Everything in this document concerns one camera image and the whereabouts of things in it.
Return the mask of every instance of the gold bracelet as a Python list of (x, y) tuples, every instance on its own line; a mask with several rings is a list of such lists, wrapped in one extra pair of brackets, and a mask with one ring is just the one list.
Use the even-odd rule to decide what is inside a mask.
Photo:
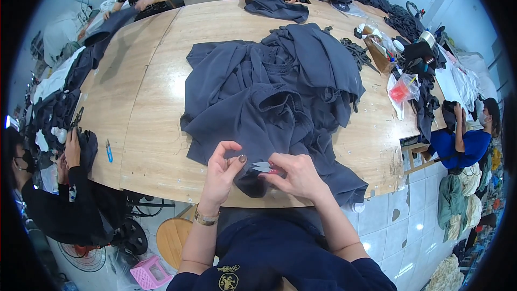
[(204, 216), (199, 213), (199, 211), (197, 210), (197, 207), (196, 207), (195, 213), (194, 213), (194, 219), (198, 223), (202, 224), (203, 226), (211, 226), (211, 225), (217, 223), (217, 220), (219, 219), (219, 214), (217, 214), (216, 217)]

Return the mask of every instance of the white face mask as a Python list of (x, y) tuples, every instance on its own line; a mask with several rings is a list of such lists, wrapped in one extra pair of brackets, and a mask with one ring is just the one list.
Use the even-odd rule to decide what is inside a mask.
[(479, 123), (484, 126), (486, 123), (487, 123), (487, 115), (485, 115), (484, 113), (481, 113), (479, 115)]

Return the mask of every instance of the blue shirt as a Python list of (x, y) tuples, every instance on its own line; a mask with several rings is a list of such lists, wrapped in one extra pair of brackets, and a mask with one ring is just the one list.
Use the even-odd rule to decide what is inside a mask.
[[(479, 161), (485, 152), (492, 135), (483, 130), (468, 131), (463, 135), (465, 153), (458, 153), (454, 158), (442, 161), (446, 168), (469, 167)], [(428, 152), (432, 155), (436, 151), (438, 157), (446, 158), (456, 153), (456, 135), (445, 130), (431, 133), (431, 147)]]
[(283, 276), (298, 291), (397, 290), (372, 259), (348, 262), (321, 248), (312, 228), (272, 217), (237, 222), (217, 237), (217, 266), (177, 274), (167, 291), (278, 290)]

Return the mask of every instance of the black face mask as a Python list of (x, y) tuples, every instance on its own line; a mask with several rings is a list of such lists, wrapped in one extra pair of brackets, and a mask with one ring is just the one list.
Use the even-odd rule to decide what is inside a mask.
[(29, 173), (34, 173), (36, 171), (36, 165), (34, 163), (34, 159), (28, 149), (25, 149), (25, 153), (23, 154), (21, 159), (23, 161), (25, 161), (25, 163), (27, 163), (27, 168), (23, 168), (22, 170), (25, 170)]

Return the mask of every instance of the pink plastic stool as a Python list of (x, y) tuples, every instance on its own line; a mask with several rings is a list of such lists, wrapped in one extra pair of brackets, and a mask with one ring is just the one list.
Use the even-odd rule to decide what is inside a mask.
[[(135, 265), (135, 267), (130, 269), (134, 279), (144, 290), (159, 288), (165, 283), (170, 282), (172, 280), (172, 276), (165, 273), (163, 267), (158, 262), (159, 260), (160, 258), (158, 256), (153, 255), (151, 258), (141, 261), (140, 263)], [(162, 280), (156, 280), (156, 277), (149, 270), (153, 265), (156, 265), (156, 267), (162, 272), (164, 276)]]

